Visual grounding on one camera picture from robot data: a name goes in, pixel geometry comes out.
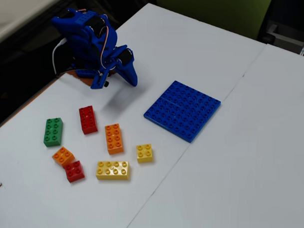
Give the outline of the blue gripper body with motor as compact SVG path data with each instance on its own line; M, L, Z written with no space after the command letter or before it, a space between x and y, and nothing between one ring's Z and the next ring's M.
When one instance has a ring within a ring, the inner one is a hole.
M133 52L127 45L115 47L113 51L103 60L107 69L126 70L133 67Z

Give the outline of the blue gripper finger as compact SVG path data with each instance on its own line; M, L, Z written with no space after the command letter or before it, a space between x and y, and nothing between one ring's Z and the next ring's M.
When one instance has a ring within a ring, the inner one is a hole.
M138 77L133 66L133 59L125 65L122 62L118 62L117 73L133 87L138 85Z
M106 88L109 85L107 77L110 69L105 69L104 71L97 71L94 80L90 86L92 90Z

